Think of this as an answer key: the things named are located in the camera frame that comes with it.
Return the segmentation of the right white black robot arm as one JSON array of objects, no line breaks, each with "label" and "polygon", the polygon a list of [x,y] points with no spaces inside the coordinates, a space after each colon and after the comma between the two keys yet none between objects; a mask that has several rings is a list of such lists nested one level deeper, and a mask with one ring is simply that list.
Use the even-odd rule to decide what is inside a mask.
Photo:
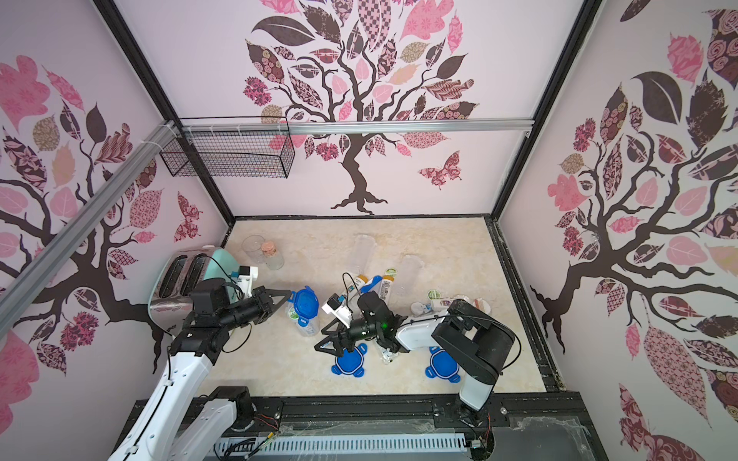
[{"label": "right white black robot arm", "polygon": [[342,358],[373,342],[392,355],[422,349],[445,352],[465,372],[460,401],[476,411],[486,405],[511,365],[511,350],[521,346],[515,332],[463,299],[416,318],[394,313],[373,291],[357,295],[356,306],[358,314],[342,297],[330,297],[322,310],[332,321],[320,330],[323,338],[315,351]]}]

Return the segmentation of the clear comb packet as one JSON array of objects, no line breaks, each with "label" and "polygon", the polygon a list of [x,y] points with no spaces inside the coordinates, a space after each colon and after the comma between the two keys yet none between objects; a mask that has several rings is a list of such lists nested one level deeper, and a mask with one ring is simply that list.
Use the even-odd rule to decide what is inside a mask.
[{"label": "clear comb packet", "polygon": [[399,353],[393,353],[389,349],[383,347],[378,347],[378,350],[382,359],[382,363],[384,363],[385,365],[391,364],[399,356]]}]

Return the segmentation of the detached blue container lid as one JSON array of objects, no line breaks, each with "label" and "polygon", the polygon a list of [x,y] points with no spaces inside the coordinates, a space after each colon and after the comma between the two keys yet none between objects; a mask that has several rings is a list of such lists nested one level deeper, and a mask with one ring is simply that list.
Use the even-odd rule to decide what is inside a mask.
[{"label": "detached blue container lid", "polygon": [[440,347],[430,347],[429,365],[425,369],[427,378],[438,378],[451,383],[459,383],[461,376],[459,374],[460,367],[457,361],[449,355],[447,351]]}]

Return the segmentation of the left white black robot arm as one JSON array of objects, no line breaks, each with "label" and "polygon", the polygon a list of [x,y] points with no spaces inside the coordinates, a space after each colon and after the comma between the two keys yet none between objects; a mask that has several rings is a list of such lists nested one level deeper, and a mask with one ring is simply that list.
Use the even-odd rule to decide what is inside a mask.
[{"label": "left white black robot arm", "polygon": [[231,331],[264,323],[292,297],[289,290],[259,286],[251,297],[232,302],[228,288],[234,286],[209,279],[190,291],[192,313],[172,342],[166,369],[111,460],[203,460],[227,429],[252,426],[254,407],[248,389],[231,387],[208,397],[195,421],[180,430]]}]

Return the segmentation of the blue lid container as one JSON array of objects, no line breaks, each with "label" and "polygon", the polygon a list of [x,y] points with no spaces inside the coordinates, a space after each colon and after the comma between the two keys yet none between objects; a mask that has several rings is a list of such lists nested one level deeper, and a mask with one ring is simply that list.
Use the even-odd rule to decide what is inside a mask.
[{"label": "blue lid container", "polygon": [[377,242],[373,236],[360,234],[355,239],[348,264],[348,272],[352,274],[364,274],[377,248]]},{"label": "blue lid container", "polygon": [[315,292],[305,286],[293,292],[288,300],[288,317],[303,336],[314,336],[319,332],[319,301]]},{"label": "blue lid container", "polygon": [[418,255],[405,255],[397,268],[393,294],[398,297],[411,294],[424,266],[423,259]]}]

